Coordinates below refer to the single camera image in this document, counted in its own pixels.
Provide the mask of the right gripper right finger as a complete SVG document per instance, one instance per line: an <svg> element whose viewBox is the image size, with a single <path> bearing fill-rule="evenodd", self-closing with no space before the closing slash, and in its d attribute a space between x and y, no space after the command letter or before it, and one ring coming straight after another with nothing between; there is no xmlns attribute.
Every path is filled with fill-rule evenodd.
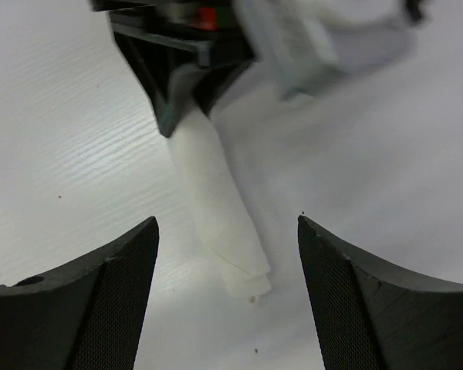
<svg viewBox="0 0 463 370"><path fill-rule="evenodd" d="M386 261L308 217L297 234L325 368L463 369L463 284Z"/></svg>

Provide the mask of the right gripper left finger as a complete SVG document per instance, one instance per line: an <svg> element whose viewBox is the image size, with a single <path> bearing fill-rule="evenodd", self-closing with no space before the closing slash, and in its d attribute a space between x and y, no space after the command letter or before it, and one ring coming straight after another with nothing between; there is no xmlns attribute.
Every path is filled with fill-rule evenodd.
<svg viewBox="0 0 463 370"><path fill-rule="evenodd" d="M0 369L132 369L158 244L149 217L68 263L0 285Z"/></svg>

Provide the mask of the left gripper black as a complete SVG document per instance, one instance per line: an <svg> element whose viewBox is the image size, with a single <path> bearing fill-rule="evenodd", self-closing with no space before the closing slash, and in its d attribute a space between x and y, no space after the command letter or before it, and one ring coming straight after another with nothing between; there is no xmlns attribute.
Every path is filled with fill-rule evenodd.
<svg viewBox="0 0 463 370"><path fill-rule="evenodd" d="M108 14L114 41L150 100L159 134L179 121L170 93L169 50L185 52L204 73L192 91L203 114L254 62L232 1L90 1Z"/></svg>

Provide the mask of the white cloth napkin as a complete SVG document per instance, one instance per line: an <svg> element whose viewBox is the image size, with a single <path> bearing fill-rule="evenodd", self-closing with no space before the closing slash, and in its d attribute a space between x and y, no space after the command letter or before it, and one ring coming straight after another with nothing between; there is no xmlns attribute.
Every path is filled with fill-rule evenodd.
<svg viewBox="0 0 463 370"><path fill-rule="evenodd" d="M176 125L167 146L202 246L216 263L229 295L253 300L270 292L271 268L218 133L191 97L203 76L204 70L192 64L172 73L161 127Z"/></svg>

